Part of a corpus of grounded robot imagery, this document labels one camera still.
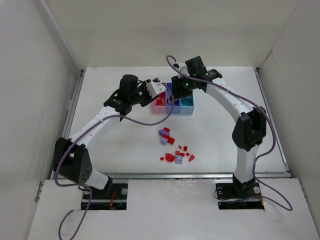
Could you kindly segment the red curved lego slab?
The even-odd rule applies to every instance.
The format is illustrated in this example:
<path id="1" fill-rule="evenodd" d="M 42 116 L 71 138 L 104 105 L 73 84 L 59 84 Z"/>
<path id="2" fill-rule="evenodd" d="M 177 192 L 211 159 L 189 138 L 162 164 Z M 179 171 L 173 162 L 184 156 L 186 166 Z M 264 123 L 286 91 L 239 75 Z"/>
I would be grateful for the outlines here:
<path id="1" fill-rule="evenodd" d="M 166 92 L 162 92 L 162 93 L 159 95 L 159 98 L 165 99 L 165 98 L 166 98 Z"/>

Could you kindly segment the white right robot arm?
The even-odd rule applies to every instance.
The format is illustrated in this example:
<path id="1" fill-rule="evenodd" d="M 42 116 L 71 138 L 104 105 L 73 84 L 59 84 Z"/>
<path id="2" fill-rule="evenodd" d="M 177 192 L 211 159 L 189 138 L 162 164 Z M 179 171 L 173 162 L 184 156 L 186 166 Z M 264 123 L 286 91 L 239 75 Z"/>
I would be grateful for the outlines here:
<path id="1" fill-rule="evenodd" d="M 213 97 L 235 122 L 232 140 L 237 147 L 237 162 L 232 182 L 241 192 L 255 184 L 253 166 L 260 144 L 266 136 L 266 119 L 257 107 L 235 96 L 221 73 L 207 70 L 200 56 L 170 65 L 178 75 L 172 77 L 174 99 L 200 89 Z"/>

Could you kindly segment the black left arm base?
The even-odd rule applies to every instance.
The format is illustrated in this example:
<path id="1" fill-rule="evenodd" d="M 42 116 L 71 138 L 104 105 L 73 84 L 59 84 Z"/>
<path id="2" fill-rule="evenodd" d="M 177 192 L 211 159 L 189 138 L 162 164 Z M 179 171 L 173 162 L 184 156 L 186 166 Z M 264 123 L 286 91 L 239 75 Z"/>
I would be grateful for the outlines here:
<path id="1" fill-rule="evenodd" d="M 82 191 L 80 209 L 85 210 L 89 204 L 88 209 L 93 211 L 124 211 L 127 209 L 128 186 L 127 182 L 113 183 L 108 195 L 92 187 L 91 202 L 89 190 L 79 186 L 78 189 Z"/>

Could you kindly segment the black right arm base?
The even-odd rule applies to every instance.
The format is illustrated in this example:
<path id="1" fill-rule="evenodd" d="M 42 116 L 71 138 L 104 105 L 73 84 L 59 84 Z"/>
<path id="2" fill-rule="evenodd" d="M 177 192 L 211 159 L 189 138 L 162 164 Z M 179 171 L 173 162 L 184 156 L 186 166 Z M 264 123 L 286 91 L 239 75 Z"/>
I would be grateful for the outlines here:
<path id="1" fill-rule="evenodd" d="M 231 181 L 217 180 L 214 196 L 219 210 L 264 210 L 259 183 L 253 178 L 241 183 L 232 177 Z"/>

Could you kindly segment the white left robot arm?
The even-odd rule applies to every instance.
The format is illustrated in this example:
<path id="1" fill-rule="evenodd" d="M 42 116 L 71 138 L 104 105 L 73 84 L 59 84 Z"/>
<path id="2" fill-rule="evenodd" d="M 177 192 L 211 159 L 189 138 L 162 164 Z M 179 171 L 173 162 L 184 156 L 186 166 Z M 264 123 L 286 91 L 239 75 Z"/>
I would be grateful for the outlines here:
<path id="1" fill-rule="evenodd" d="M 54 176 L 62 176 L 71 185 L 91 187 L 107 196 L 113 180 L 93 167 L 89 149 L 112 127 L 126 118 L 134 105 L 144 107 L 155 100 L 166 88 L 158 80 L 139 80 L 125 74 L 119 87 L 103 103 L 100 111 L 78 132 L 68 138 L 60 137 L 54 147 Z"/>

